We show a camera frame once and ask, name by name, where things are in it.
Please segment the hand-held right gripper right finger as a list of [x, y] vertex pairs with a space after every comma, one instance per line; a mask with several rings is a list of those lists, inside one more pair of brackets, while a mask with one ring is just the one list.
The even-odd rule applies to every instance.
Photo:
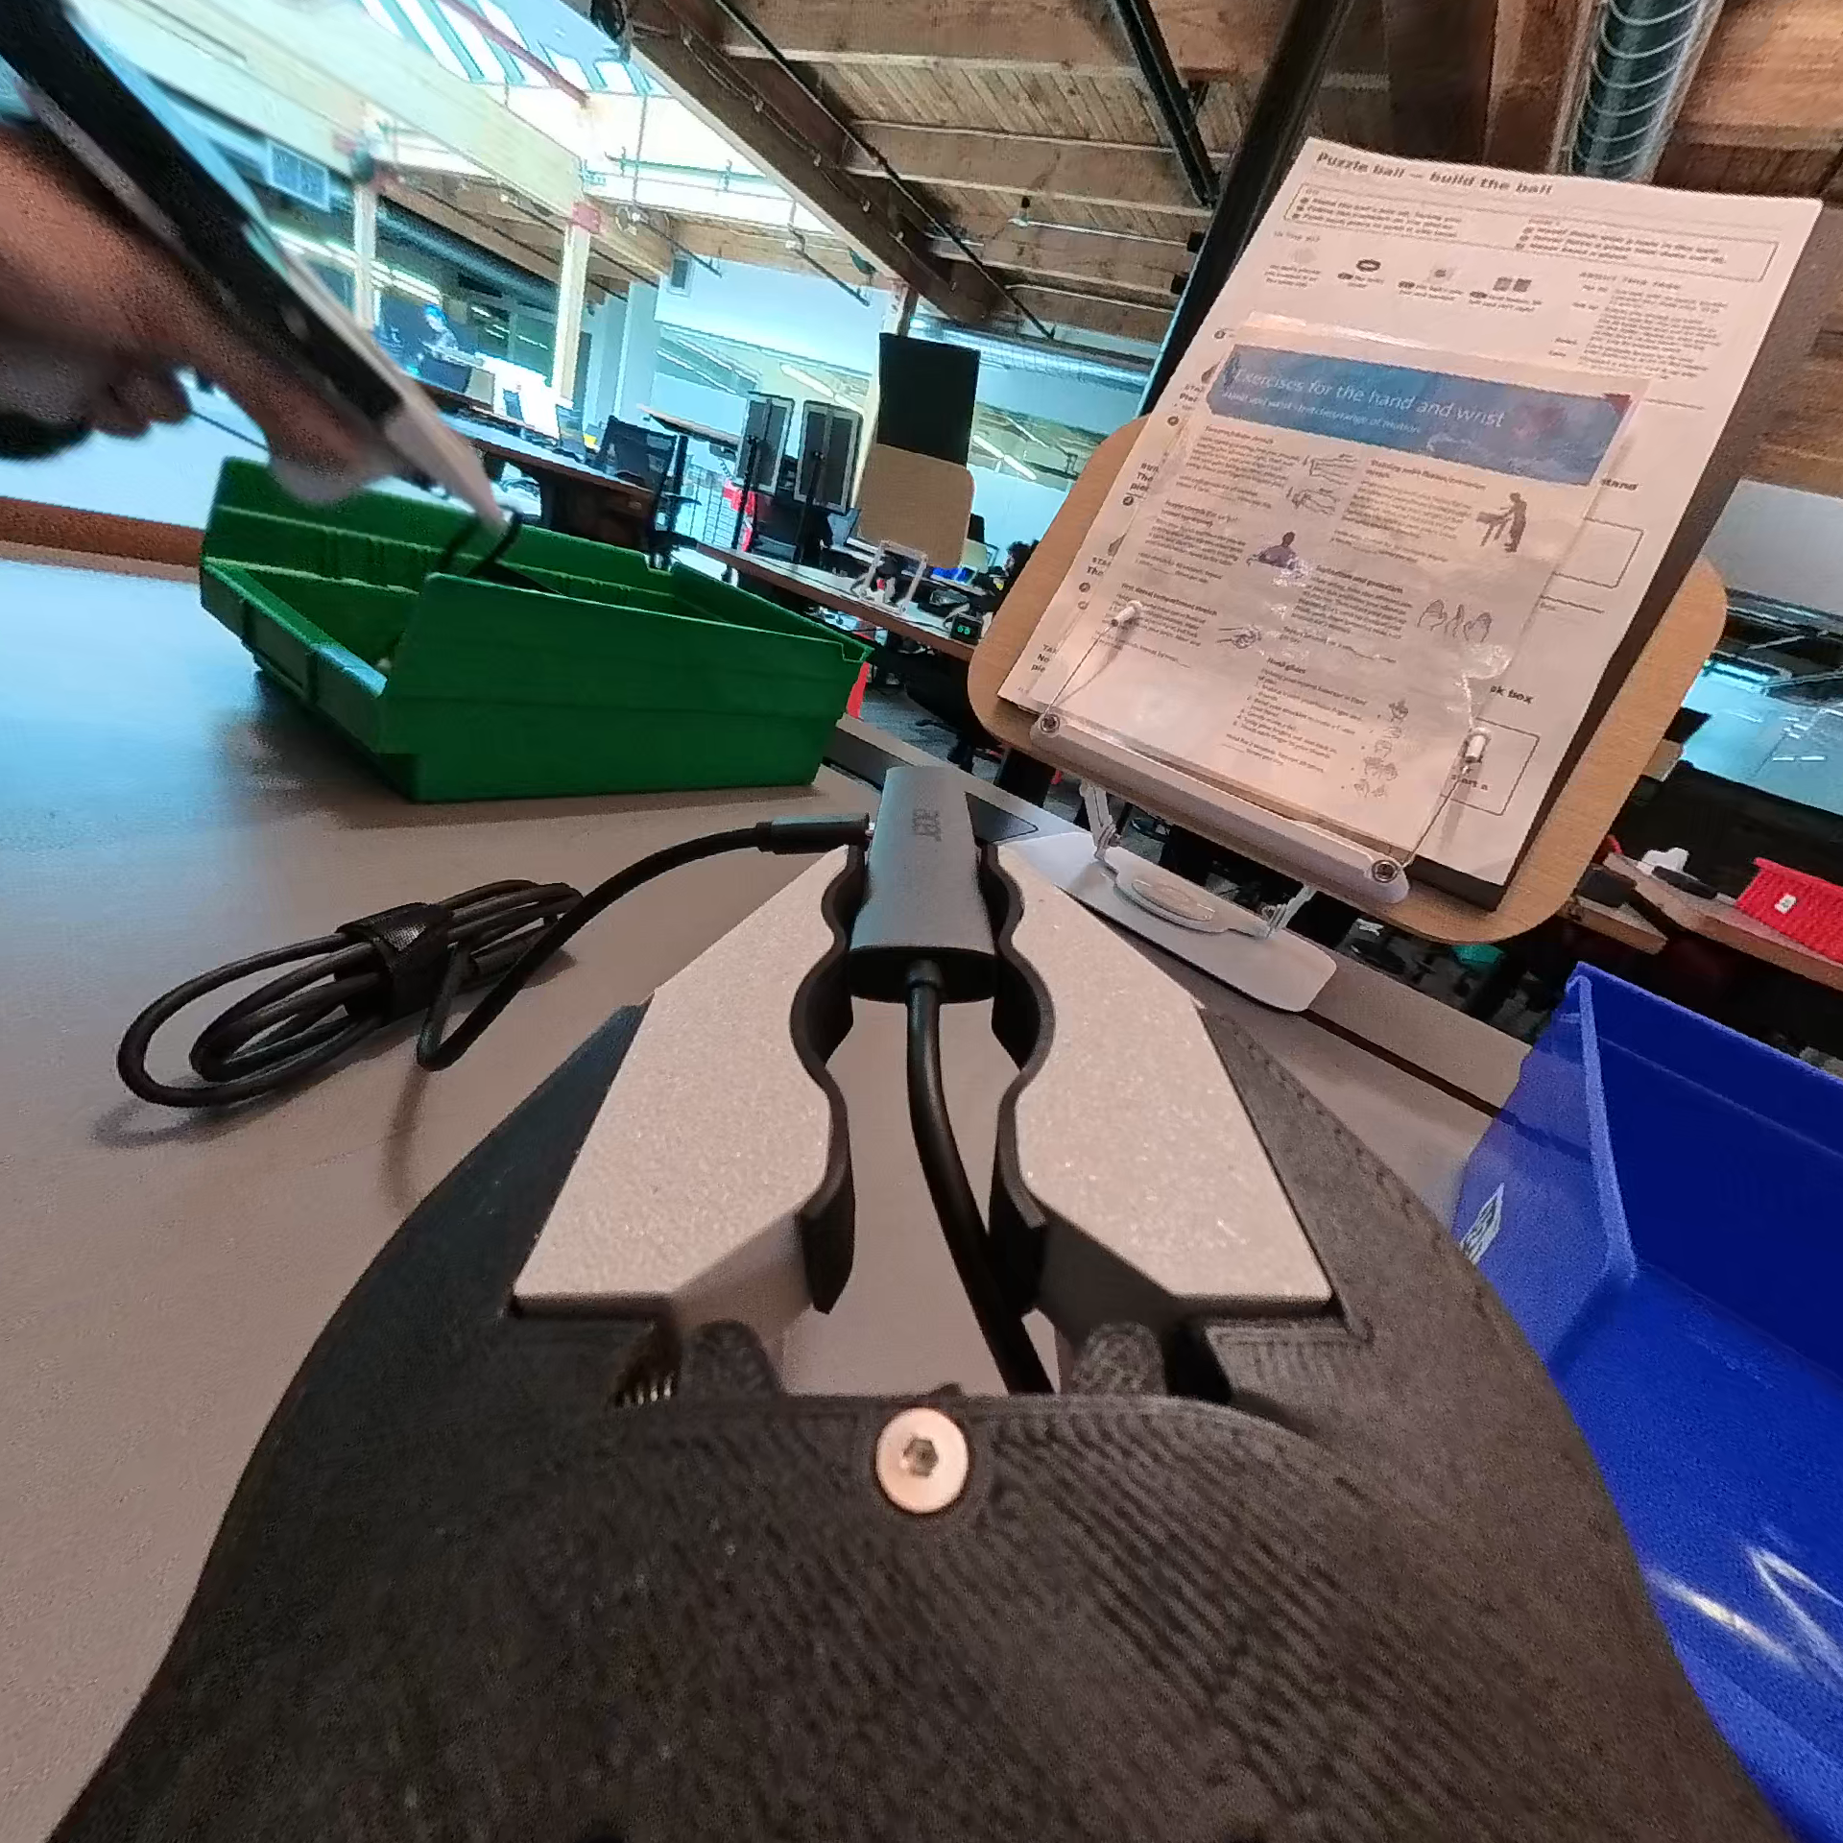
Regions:
[[985, 849], [998, 1102], [990, 1232], [1043, 1319], [1318, 1319], [1332, 1284], [1188, 992]]

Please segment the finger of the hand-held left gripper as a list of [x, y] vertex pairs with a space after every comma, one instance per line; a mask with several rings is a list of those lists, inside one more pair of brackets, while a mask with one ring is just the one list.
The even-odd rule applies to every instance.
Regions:
[[327, 407], [269, 407], [264, 442], [267, 472], [306, 505], [332, 505], [398, 478], [426, 492], [444, 492], [494, 533], [513, 522], [478, 451], [441, 418], [400, 410], [379, 429]]

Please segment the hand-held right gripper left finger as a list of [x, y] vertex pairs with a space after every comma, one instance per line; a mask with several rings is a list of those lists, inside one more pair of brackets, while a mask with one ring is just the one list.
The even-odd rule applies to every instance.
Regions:
[[804, 868], [646, 1003], [517, 1274], [548, 1319], [799, 1319], [838, 1304], [856, 1185], [832, 1057], [865, 849]]

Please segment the green plastic bin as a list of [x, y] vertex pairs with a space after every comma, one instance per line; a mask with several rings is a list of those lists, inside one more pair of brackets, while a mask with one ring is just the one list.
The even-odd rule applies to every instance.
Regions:
[[222, 462], [200, 598], [414, 801], [806, 786], [860, 689], [844, 629], [636, 551]]

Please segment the dark grey USB hub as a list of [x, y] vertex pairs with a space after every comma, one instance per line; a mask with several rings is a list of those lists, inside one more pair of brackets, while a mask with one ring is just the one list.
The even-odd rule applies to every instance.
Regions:
[[894, 768], [882, 782], [865, 857], [865, 893], [844, 953], [852, 997], [906, 1014], [906, 1105], [912, 1147], [959, 1288], [1006, 1393], [1051, 1393], [998, 1258], [952, 1128], [941, 1017], [998, 990], [994, 921], [980, 888], [971, 802], [952, 768]]

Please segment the grey desk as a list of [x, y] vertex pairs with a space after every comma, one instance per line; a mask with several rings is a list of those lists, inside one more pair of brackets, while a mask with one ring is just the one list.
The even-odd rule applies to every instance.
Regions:
[[189, 577], [4, 554], [2, 1834], [44, 1838], [161, 1659], [281, 1393], [417, 1201], [618, 1006], [799, 874], [689, 866], [602, 914], [454, 1071], [372, 1041], [269, 1110], [115, 1074], [176, 983], [506, 878], [874, 793], [417, 804], [255, 676]]

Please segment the person's left hand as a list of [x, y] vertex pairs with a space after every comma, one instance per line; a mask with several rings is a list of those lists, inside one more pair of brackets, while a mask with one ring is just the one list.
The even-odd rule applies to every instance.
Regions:
[[121, 222], [30, 128], [2, 133], [4, 415], [60, 439], [182, 422], [179, 373], [215, 380], [259, 422], [294, 381], [195, 278]]

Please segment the small wooden stand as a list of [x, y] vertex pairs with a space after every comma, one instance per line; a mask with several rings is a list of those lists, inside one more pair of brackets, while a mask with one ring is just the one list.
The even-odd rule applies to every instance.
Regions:
[[969, 535], [973, 492], [973, 476], [963, 462], [872, 442], [860, 472], [858, 542], [935, 568], [956, 568]]

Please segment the black panel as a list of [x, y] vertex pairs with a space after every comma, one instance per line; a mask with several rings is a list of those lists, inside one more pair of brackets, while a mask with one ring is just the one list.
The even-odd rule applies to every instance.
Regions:
[[980, 354], [953, 341], [882, 334], [872, 442], [969, 462]]

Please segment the blue plastic bin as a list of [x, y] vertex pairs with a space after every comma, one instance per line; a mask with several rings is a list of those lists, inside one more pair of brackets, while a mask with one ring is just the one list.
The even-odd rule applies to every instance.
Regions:
[[1604, 1473], [1721, 1737], [1841, 1838], [1838, 1077], [1579, 964], [1449, 1230]]

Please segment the clear sleeve with exercise sheet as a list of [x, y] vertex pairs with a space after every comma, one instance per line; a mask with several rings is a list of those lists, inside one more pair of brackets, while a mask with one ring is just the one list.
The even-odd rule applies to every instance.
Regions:
[[1412, 857], [1649, 381], [1276, 314], [1204, 345], [1002, 695]]

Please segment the red plastic bin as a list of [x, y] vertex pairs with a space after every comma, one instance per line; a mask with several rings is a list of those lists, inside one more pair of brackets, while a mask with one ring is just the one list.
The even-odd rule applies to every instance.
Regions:
[[1754, 857], [1736, 907], [1797, 947], [1841, 962], [1841, 885], [1808, 871]]

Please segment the white instruction sheet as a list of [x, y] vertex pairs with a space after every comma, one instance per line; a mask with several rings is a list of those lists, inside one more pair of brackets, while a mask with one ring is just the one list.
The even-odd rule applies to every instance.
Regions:
[[[1552, 573], [1511, 664], [1489, 686], [1485, 741], [1471, 745], [1470, 771], [1433, 843], [1412, 857], [1388, 856], [1274, 813], [1286, 839], [1323, 838], [1307, 854], [1347, 885], [1378, 885], [1393, 899], [1394, 885], [1433, 871], [1498, 891], [1572, 766], [1617, 659], [1670, 603], [1720, 514], [1736, 453], [1745, 447], [1744, 413], [1765, 399], [1765, 360], [1789, 341], [1786, 312], [1819, 275], [1823, 216], [1815, 200], [1518, 175], [1310, 141], [1144, 417], [1063, 577], [1088, 548], [1148, 422], [1200, 381], [1207, 338], [1246, 316], [1647, 378], [1623, 458]], [[1086, 745], [1117, 771], [1119, 792], [1137, 788], [1139, 802], [1200, 792], [1207, 812], [1272, 813], [1110, 744], [1037, 724], [1005, 699], [1005, 679], [1002, 707], [1028, 714], [1043, 741]]]

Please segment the black metal post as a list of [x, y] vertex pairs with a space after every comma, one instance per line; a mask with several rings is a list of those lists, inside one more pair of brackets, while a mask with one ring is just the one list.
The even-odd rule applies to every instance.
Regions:
[[1148, 374], [1140, 415], [1149, 415], [1173, 381], [1179, 360], [1253, 241], [1306, 136], [1310, 109], [1351, 8], [1354, 2], [1293, 2], [1287, 10], [1250, 118], [1219, 182], [1204, 241]]

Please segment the silver ventilation duct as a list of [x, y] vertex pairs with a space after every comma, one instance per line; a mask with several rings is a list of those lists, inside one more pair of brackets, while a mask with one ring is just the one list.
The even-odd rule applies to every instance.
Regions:
[[1583, 46], [1562, 170], [1649, 182], [1721, 2], [1601, 2]]

